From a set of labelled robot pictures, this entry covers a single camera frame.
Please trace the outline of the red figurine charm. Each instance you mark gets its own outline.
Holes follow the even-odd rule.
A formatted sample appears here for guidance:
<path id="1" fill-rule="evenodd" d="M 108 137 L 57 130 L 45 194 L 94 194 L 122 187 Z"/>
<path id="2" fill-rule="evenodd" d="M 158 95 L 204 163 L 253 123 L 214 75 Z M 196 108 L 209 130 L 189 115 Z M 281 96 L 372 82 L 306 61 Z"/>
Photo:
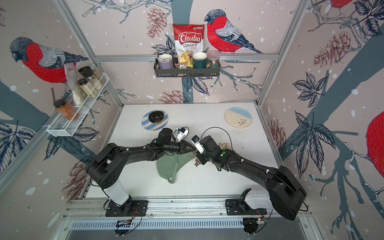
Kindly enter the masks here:
<path id="1" fill-rule="evenodd" d="M 195 166 L 198 167 L 199 165 L 201 165 L 201 162 L 198 159 L 196 159 Z"/>

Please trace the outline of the green corduroy bag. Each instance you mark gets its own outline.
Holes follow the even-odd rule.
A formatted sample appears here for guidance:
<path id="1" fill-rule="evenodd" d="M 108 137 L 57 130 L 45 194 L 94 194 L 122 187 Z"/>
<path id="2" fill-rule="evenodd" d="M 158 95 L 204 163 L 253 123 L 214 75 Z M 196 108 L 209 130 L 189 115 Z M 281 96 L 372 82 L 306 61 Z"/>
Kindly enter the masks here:
<path id="1" fill-rule="evenodd" d="M 189 161 L 196 158 L 195 153 L 186 153 L 181 155 L 164 155 L 157 160 L 157 171 L 161 178 L 167 180 L 170 184 L 176 181 L 177 172 Z"/>

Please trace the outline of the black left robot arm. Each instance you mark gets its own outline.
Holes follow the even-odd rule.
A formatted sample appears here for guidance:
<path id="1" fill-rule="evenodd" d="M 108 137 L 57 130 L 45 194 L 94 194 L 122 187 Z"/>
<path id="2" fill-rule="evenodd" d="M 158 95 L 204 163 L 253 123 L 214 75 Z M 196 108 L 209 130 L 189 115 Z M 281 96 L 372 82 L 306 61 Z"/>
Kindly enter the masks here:
<path id="1" fill-rule="evenodd" d="M 184 155 L 196 150 L 195 146 L 185 140 L 177 140 L 173 130 L 163 128 L 158 137 L 141 147 L 121 147 L 108 144 L 88 165 L 87 174 L 116 206 L 124 206 L 130 195 L 124 189 L 119 177 L 125 165 L 156 161 L 165 153 Z"/>

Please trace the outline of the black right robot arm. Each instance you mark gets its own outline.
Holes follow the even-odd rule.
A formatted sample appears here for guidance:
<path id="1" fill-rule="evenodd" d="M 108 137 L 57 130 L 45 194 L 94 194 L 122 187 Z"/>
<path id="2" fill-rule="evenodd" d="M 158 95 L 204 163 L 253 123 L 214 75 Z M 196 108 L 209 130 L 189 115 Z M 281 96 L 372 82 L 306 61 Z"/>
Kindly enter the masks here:
<path id="1" fill-rule="evenodd" d="M 307 193 L 288 168 L 263 166 L 233 150 L 222 150 L 211 136 L 193 136 L 192 142 L 202 165 L 211 162 L 218 171 L 237 173 L 256 182 L 268 191 L 274 210 L 287 220 L 295 220 Z"/>

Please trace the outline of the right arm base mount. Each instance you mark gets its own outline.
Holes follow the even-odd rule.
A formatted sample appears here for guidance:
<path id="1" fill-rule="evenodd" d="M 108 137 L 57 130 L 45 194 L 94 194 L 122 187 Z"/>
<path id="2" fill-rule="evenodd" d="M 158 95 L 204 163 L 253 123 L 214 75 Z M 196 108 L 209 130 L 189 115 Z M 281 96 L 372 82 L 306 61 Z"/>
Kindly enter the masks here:
<path id="1" fill-rule="evenodd" d="M 265 194 L 251 188 L 245 189 L 235 199 L 226 199 L 224 206 L 228 216 L 264 216 L 273 208 Z"/>

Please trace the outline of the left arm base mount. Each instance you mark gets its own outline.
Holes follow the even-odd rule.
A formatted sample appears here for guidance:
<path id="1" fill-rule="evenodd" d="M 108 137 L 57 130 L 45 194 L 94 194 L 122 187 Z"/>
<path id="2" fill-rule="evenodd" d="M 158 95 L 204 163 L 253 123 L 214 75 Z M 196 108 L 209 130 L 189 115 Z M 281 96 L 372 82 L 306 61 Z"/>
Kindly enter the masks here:
<path id="1" fill-rule="evenodd" d="M 148 209 L 149 201 L 133 200 L 131 197 L 122 205 L 109 200 L 108 206 L 104 206 L 106 217 L 144 217 Z"/>

